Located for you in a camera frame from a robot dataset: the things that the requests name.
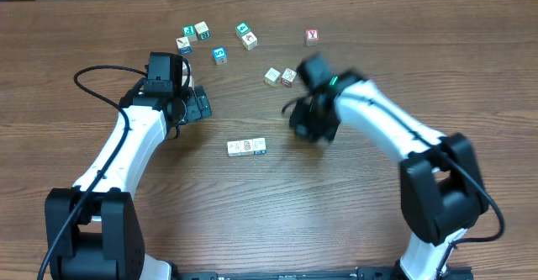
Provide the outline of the wooden block blue bottom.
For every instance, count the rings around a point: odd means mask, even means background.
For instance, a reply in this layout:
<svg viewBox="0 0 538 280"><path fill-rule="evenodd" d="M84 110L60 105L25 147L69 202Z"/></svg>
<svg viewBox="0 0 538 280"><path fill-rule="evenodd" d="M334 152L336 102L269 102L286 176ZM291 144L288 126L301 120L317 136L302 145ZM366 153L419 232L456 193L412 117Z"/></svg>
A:
<svg viewBox="0 0 538 280"><path fill-rule="evenodd" d="M252 140L252 149L255 155L263 155L266 153L266 139L256 138Z"/></svg>

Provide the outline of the pineapple picture wooden block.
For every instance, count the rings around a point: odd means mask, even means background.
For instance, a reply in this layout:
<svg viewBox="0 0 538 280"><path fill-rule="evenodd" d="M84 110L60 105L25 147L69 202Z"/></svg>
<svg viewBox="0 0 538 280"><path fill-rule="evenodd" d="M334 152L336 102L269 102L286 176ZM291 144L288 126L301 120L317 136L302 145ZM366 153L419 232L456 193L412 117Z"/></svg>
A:
<svg viewBox="0 0 538 280"><path fill-rule="evenodd" d="M242 156L248 156L254 154L252 145L253 140L241 140L240 141L240 153Z"/></svg>

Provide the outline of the red letter Y block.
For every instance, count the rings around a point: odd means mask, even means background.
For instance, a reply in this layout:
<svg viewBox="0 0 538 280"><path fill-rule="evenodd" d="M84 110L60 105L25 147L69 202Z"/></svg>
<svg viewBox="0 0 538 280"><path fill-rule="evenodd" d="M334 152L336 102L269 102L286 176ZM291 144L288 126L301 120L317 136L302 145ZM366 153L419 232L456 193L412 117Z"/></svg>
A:
<svg viewBox="0 0 538 280"><path fill-rule="evenodd" d="M305 35L306 46L315 46L319 43L319 31L317 29L307 29Z"/></svg>

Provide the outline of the wooden block red bottom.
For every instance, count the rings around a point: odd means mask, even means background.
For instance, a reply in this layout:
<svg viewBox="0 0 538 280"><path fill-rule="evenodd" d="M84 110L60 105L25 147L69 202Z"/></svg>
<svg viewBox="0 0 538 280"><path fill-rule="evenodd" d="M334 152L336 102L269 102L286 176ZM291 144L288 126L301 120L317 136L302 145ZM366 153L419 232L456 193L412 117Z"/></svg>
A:
<svg viewBox="0 0 538 280"><path fill-rule="evenodd" d="M239 140L227 142L228 156L241 156L241 144Z"/></svg>

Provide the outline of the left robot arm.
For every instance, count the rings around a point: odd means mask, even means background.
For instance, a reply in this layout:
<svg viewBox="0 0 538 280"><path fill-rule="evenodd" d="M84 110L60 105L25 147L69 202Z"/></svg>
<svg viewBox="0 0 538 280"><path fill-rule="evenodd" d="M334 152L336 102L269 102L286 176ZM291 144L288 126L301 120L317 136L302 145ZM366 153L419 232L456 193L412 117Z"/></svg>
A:
<svg viewBox="0 0 538 280"><path fill-rule="evenodd" d="M140 79L118 101L73 80L111 105L117 123L96 160L70 188L45 200L48 251L38 277L54 279L178 279L172 262L148 255L134 207L145 168L170 130L211 116L207 95L191 83L189 61L153 52Z"/></svg>

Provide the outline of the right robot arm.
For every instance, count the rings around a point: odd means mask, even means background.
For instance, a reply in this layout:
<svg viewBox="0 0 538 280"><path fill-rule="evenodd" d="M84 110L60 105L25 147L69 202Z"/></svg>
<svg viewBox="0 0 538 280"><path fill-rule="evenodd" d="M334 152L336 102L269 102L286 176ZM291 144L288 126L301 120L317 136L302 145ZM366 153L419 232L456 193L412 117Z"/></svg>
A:
<svg viewBox="0 0 538 280"><path fill-rule="evenodd" d="M340 124L373 140L397 166L403 217L412 234L406 252L388 273L391 279L470 279L448 259L490 202L472 144L464 135L446 136L421 124L360 73L334 74L323 57L297 67L308 89L289 125L309 141L332 141Z"/></svg>

